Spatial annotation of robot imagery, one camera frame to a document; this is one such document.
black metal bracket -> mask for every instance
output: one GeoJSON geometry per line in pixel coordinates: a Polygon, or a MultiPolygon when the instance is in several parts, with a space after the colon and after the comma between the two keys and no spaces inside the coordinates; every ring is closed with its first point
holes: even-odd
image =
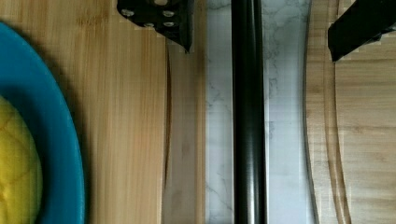
{"type": "Polygon", "coordinates": [[[336,62],[361,45],[396,31],[395,0],[357,0],[330,28],[328,45],[336,62]]]}
{"type": "Polygon", "coordinates": [[[193,0],[119,0],[117,10],[134,24],[152,27],[190,51],[193,0]]]}

black metal rod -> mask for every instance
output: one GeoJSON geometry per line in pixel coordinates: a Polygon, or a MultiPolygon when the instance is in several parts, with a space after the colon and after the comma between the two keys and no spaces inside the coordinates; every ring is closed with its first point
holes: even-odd
{"type": "Polygon", "coordinates": [[[235,223],[266,223],[261,0],[232,0],[235,223]]]}

marble countertop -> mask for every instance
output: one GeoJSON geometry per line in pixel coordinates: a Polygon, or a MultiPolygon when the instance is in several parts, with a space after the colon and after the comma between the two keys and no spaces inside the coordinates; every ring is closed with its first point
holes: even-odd
{"type": "MultiPolygon", "coordinates": [[[[314,223],[304,149],[310,0],[262,0],[268,223],[314,223]]],[[[206,223],[233,223],[230,0],[207,2],[206,223]]]]}

blue plate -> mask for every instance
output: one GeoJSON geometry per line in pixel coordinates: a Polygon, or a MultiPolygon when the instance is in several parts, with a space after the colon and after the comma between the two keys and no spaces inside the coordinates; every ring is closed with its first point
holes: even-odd
{"type": "Polygon", "coordinates": [[[0,94],[20,111],[41,159],[43,198],[36,223],[84,223],[82,161],[67,104],[40,57],[1,22],[0,94]]]}

bamboo cutting board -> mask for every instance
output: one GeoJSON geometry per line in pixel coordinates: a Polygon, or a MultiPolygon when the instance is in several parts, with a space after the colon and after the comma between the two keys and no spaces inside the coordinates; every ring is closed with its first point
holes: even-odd
{"type": "Polygon", "coordinates": [[[305,115],[318,221],[395,223],[396,35],[332,63],[327,29],[352,3],[311,8],[305,115]]]}
{"type": "MultiPolygon", "coordinates": [[[[125,20],[116,4],[7,0],[0,21],[33,45],[63,90],[85,162],[88,222],[183,223],[163,209],[172,205],[202,223],[205,32],[191,55],[176,45],[167,53],[164,37],[125,20]],[[177,85],[181,74],[188,88],[177,85]],[[175,195],[184,207],[170,203],[175,195]]],[[[205,29],[205,1],[196,5],[195,24],[205,29]]]]}

